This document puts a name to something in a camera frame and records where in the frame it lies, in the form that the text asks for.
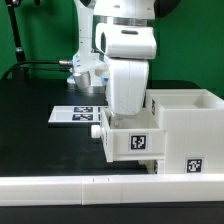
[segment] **black cable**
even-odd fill
[[[50,72],[70,72],[70,68],[35,68],[35,67],[19,67],[23,69],[40,70],[40,71],[50,71]]]
[[[15,65],[13,65],[11,68],[9,68],[3,75],[1,80],[6,80],[8,75],[10,74],[11,71],[20,68],[21,65],[25,65],[25,64],[55,64],[55,65],[59,65],[59,61],[22,61],[22,62],[18,62]]]

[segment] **green backdrop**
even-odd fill
[[[71,58],[78,47],[73,0],[42,0],[36,7],[24,0],[16,9],[28,59]],[[151,78],[187,80],[224,96],[224,1],[182,0],[166,18],[154,22],[157,57]],[[0,1],[0,74],[16,62],[4,0]],[[34,73],[38,78],[67,74]]]

